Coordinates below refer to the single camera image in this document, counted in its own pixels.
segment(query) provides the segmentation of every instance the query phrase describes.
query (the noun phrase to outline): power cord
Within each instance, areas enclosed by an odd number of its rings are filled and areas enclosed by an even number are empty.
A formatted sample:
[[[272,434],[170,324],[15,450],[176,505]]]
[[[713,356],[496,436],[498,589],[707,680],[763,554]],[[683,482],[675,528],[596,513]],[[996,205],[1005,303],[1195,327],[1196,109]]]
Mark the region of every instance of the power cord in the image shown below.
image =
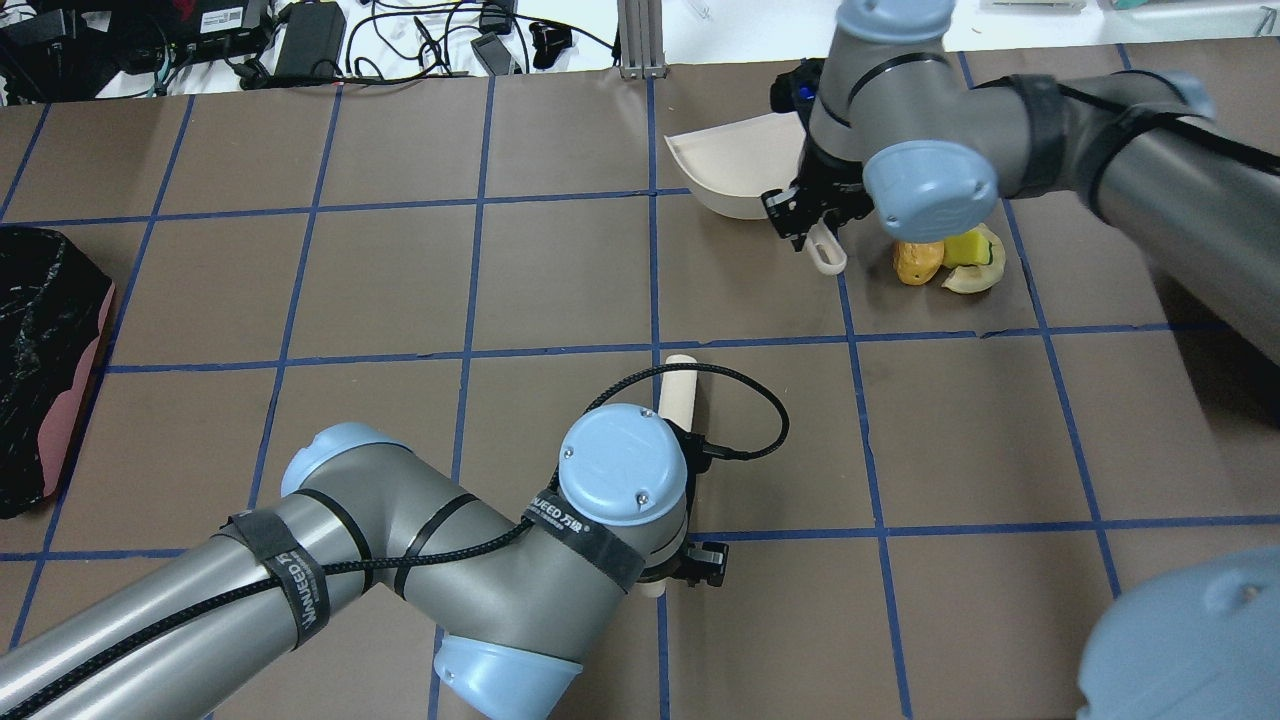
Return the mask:
[[[787,433],[791,428],[791,420],[787,416],[787,410],[782,405],[782,401],[778,400],[778,396],[773,395],[773,392],[769,391],[769,388],[764,387],[755,379],[742,373],[739,373],[737,370],[731,370],[730,368],[723,368],[721,365],[710,365],[707,363],[671,363],[666,365],[648,368],[645,370],[640,370],[639,373],[627,375],[626,378],[622,378],[621,380],[611,386],[608,389],[602,392],[595,400],[591,401],[590,405],[586,406],[586,410],[584,410],[582,414],[585,415],[591,410],[600,407],[609,398],[612,398],[617,393],[622,392],[623,389],[634,386],[640,380],[653,378],[663,373],[675,373],[680,370],[698,370],[700,373],[712,373],[735,379],[748,386],[749,388],[763,396],[765,400],[768,400],[769,404],[773,405],[774,410],[777,410],[778,418],[782,421],[782,428],[778,432],[778,437],[765,447],[762,447],[760,450],[746,452],[746,451],[732,450],[728,447],[708,445],[707,448],[714,448],[712,450],[712,456],[723,460],[754,460],[756,457],[764,457],[765,455],[773,452],[774,450],[781,447],[782,443],[787,439]],[[558,474],[553,473],[552,482],[548,487],[550,489],[557,489],[558,484],[559,484]],[[471,547],[466,547],[462,550],[438,552],[434,555],[419,555],[415,557],[403,557],[403,556],[374,557],[370,560],[351,560],[346,562],[332,562],[329,565],[321,565],[320,569],[324,571],[325,575],[342,575],[347,573],[367,573],[378,570],[393,570],[399,568],[422,568],[426,565],[443,565],[445,562],[458,562],[462,560],[480,557],[481,555],[488,555],[490,552],[502,550],[503,547],[507,547],[508,544],[515,542],[516,538],[522,536],[531,527],[532,521],[522,518],[520,523],[517,523],[506,533],[490,541],[485,541],[480,544],[474,544]],[[76,685],[83,683],[88,678],[92,678],[95,674],[100,673],[102,669],[108,667],[116,660],[129,655],[131,652],[159,638],[160,635],[164,635],[170,630],[180,628],[182,625],[191,623],[192,620],[200,618],[201,615],[218,610],[219,607],[230,605],[246,597],[252,597],[255,594],[264,593],[271,588],[278,588],[278,587],[280,587],[280,579],[275,575],[271,575],[264,580],[257,580],[247,585],[241,585],[238,588],[229,589],[227,592],[215,594],[207,600],[202,600],[195,605],[184,607],[177,612],[173,612],[147,625],[146,628],[142,628],[141,630],[132,633],[124,639],[115,642],[110,647],[93,655],[92,657],[81,662],[76,667],[72,667],[58,679],[52,680],[44,688],[36,691],[36,693],[28,697],[27,700],[15,705],[13,708],[6,710],[3,715],[0,715],[0,720],[27,720],[28,717],[31,717],[36,712],[40,712],[51,702],[61,697],[63,694],[68,693]]]

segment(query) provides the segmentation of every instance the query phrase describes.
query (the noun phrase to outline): white cylinder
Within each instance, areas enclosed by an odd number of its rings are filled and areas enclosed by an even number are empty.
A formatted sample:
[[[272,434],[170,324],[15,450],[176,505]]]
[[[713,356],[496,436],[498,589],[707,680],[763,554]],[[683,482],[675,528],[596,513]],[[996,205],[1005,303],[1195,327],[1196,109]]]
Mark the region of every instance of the white cylinder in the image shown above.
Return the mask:
[[[667,364],[696,363],[689,355],[671,355]],[[662,395],[658,396],[658,415],[689,432],[694,427],[694,391],[698,389],[698,370],[677,370],[662,377]]]

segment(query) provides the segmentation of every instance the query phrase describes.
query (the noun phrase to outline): yellow potato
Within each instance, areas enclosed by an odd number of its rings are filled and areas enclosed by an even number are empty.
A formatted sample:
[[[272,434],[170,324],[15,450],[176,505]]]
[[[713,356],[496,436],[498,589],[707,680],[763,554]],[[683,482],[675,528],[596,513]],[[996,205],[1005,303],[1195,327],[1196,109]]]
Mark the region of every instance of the yellow potato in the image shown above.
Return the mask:
[[[938,242],[895,242],[893,272],[906,284],[924,284],[942,266],[946,247]]]

